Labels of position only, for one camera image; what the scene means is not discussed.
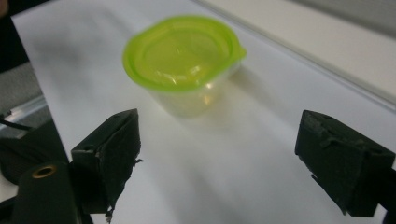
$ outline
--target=plastic cup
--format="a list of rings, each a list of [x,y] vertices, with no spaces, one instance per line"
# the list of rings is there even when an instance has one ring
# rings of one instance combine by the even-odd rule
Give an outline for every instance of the plastic cup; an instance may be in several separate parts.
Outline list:
[[[202,16],[161,21],[134,36],[123,52],[128,76],[169,113],[201,114],[246,51],[224,23]]]

